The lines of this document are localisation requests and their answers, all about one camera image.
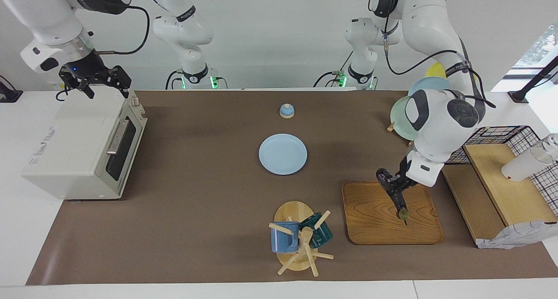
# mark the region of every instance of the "wooden board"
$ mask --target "wooden board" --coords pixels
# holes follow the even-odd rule
[[[405,226],[396,208],[377,181],[343,185],[345,220],[350,241],[371,244],[437,244],[444,240],[438,214],[428,188],[405,190],[410,217]]]
[[[508,145],[477,144],[464,149],[506,226],[558,220],[532,180],[513,182],[502,175],[502,166],[515,157]]]
[[[281,205],[275,212],[273,221],[289,221],[289,216],[292,221],[302,222],[308,217],[313,215],[312,209],[306,204],[300,201],[289,201]],[[303,248],[303,245],[299,244],[299,250]],[[285,265],[289,259],[293,256],[293,253],[277,253],[277,258],[281,265]],[[310,267],[310,262],[308,257],[298,257],[287,267],[291,271],[304,271]]]
[[[493,239],[506,226],[492,204],[472,165],[446,165],[442,169],[469,228],[473,241]]]

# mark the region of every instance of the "mug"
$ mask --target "mug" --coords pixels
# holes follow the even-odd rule
[[[310,240],[310,247],[312,249],[317,249],[333,238],[331,230],[327,227],[325,222],[321,223],[318,229],[314,229],[317,221],[321,218],[321,212],[317,212],[314,215],[308,217],[307,219],[300,222],[299,229],[302,230],[305,227],[310,227],[313,230],[312,239]]]
[[[299,222],[297,221],[275,221],[275,225],[281,226],[293,232],[293,235],[282,233],[271,228],[271,251],[275,253],[293,253],[299,250]]]

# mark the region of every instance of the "white cloth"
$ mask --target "white cloth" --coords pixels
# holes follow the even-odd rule
[[[537,243],[554,236],[558,236],[558,224],[547,224],[543,220],[535,220],[508,226],[494,239],[477,239],[476,246],[480,249],[512,249]]]

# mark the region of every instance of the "black stand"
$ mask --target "black stand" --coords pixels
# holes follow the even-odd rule
[[[508,92],[508,95],[510,95],[510,98],[512,98],[512,100],[516,103],[528,103],[528,100],[525,99],[527,93],[539,82],[541,82],[541,80],[544,79],[544,77],[546,77],[546,75],[548,75],[557,66],[558,56],[554,57],[554,59],[550,63],[548,63],[545,68],[542,68],[541,72],[539,72],[538,75],[532,78],[532,80],[530,80],[528,84],[524,86],[524,88],[517,92],[510,91]]]
[[[3,95],[0,99],[0,103],[15,103],[20,99],[23,91],[10,90],[4,85],[4,83],[0,82],[0,94]]]

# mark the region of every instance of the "clear glass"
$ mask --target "clear glass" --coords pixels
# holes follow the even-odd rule
[[[552,133],[536,142],[529,151],[539,162],[553,164],[558,160],[558,134]]]

